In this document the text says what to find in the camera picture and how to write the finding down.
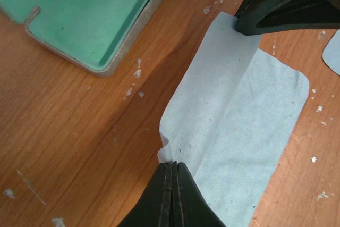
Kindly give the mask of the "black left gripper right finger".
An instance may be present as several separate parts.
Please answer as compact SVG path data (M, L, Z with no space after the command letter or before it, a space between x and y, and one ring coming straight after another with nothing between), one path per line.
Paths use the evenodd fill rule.
M213 227L225 224L209 207L188 167L172 163L172 226Z

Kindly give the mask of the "grey green glasses case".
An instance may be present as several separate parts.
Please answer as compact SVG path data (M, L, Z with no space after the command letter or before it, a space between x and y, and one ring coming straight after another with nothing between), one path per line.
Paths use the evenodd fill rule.
M1 13L98 77L122 62L162 0L1 0Z

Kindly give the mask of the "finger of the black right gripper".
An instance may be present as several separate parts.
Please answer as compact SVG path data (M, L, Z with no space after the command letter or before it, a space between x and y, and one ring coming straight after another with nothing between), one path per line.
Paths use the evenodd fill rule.
M339 0L243 0L234 29L246 36L339 29Z

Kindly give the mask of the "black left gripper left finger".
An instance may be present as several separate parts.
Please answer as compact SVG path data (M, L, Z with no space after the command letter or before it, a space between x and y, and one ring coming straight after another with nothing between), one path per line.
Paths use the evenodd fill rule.
M171 197L172 163L161 163L119 226L169 226Z

